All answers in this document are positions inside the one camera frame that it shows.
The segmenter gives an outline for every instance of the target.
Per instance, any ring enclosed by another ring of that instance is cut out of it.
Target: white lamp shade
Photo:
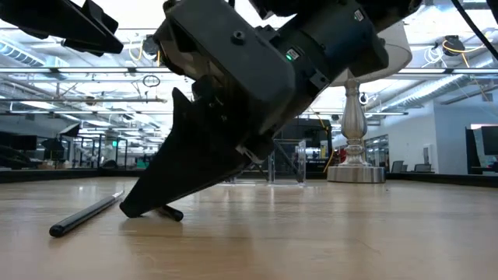
[[[389,66],[386,69],[368,75],[355,77],[361,83],[372,82],[393,75],[403,69],[412,60],[412,52],[410,51],[402,21],[380,32],[379,38],[386,40],[385,49],[389,54]],[[331,86],[344,86],[344,82],[347,79],[347,71],[344,71]]]

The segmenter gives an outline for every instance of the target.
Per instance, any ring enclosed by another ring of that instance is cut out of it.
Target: chair
[[[396,160],[392,163],[391,173],[401,173],[403,168],[403,160]]]
[[[430,172],[430,164],[416,164],[414,172]]]

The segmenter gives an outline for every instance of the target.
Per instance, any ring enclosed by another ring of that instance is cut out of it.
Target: wooden tabletop
[[[498,279],[498,191],[479,187],[221,185],[173,203],[182,223],[115,205],[48,235],[135,181],[0,184],[0,279]]]

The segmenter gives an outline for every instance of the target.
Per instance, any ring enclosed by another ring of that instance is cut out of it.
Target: lamp base
[[[381,184],[386,176],[383,167],[332,166],[327,171],[327,181],[340,183]]]

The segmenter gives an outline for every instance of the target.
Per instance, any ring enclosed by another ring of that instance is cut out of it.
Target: black pen
[[[119,200],[119,197],[122,196],[124,191],[117,192],[111,196],[104,198],[103,200],[97,202],[94,205],[89,206],[88,208],[83,209],[80,212],[77,212],[74,215],[69,216],[66,219],[56,223],[50,228],[50,235],[53,237],[62,237],[66,233],[70,232],[75,227],[79,226],[83,222],[88,219],[94,217],[98,213],[102,212],[104,209],[113,205]]]

